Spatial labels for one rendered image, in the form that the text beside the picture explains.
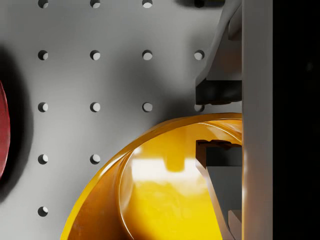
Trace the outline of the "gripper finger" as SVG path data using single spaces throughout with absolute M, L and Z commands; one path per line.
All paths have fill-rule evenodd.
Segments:
M 242 238 L 242 146 L 197 140 L 196 168 L 206 181 L 223 240 Z
M 242 39 L 242 0 L 225 0 L 212 43 L 204 55 L 204 68 L 195 78 L 197 105 L 226 105 L 242 100 L 241 80 L 207 80 L 225 31 L 231 41 Z

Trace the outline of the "yellow bowl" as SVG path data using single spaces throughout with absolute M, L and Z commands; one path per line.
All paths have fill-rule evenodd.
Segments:
M 242 145 L 242 115 L 174 118 L 143 133 L 87 184 L 60 240 L 223 240 L 197 140 Z

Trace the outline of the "red plate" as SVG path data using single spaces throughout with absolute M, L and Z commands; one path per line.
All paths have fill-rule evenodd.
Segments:
M 0 81 L 0 179 L 3 176 L 11 141 L 11 125 L 8 102 L 3 84 Z

